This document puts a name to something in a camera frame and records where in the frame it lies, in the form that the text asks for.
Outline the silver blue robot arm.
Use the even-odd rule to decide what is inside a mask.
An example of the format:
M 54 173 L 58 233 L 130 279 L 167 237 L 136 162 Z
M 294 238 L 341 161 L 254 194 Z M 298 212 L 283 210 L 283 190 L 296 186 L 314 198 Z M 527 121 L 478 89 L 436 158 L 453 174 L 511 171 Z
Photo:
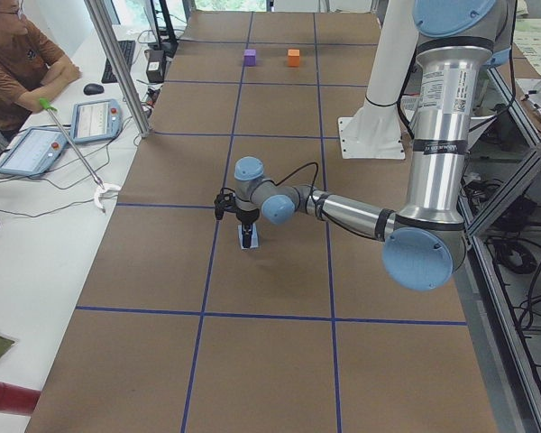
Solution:
M 382 243 L 389 276 L 412 290 L 443 286 L 466 255 L 457 210 L 475 89 L 483 69 L 511 58 L 516 4 L 512 1 L 392 1 L 382 23 L 362 107 L 339 119 L 347 159 L 399 159 L 400 100 L 413 65 L 422 69 L 415 113 L 409 122 L 411 166 L 405 205 L 379 208 L 317 189 L 290 186 L 264 173 L 262 162 L 241 158 L 235 186 L 215 199 L 215 215 L 234 213 L 243 248 L 256 240 L 255 222 L 275 225 L 302 212 L 352 234 Z

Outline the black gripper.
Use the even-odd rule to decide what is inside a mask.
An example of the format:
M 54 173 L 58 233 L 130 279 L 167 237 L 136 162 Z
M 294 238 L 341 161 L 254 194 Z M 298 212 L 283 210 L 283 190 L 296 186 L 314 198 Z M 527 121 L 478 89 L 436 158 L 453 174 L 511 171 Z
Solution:
M 258 210 L 243 210 L 236 211 L 236 217 L 241 222 L 241 245 L 242 247 L 250 247 L 252 244 L 252 226 L 258 220 Z

